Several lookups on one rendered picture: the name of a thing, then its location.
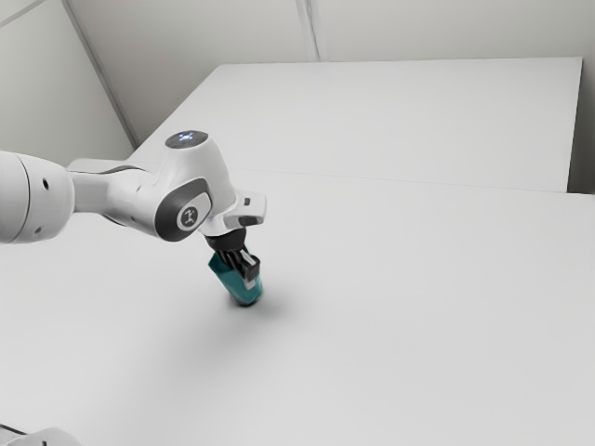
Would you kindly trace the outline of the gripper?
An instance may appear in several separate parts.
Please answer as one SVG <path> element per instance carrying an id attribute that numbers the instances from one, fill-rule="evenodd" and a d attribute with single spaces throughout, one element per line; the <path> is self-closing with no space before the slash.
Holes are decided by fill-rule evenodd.
<path id="1" fill-rule="evenodd" d="M 250 254 L 245 246 L 246 228 L 232 230 L 219 236 L 205 236 L 208 246 L 220 253 L 221 261 L 229 268 L 238 271 L 245 285 L 253 285 L 259 276 L 259 258 Z"/>

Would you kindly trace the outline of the teal faceted mug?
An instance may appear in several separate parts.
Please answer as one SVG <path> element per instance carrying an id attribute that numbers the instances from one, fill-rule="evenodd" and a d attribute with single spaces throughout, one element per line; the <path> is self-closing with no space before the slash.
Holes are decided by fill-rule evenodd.
<path id="1" fill-rule="evenodd" d="M 256 265 L 253 267 L 253 272 L 248 274 L 249 280 L 244 279 L 236 269 L 227 266 L 217 254 L 212 255 L 208 266 L 238 306 L 251 306 L 261 297 L 262 286 L 258 258 L 256 258 Z"/>

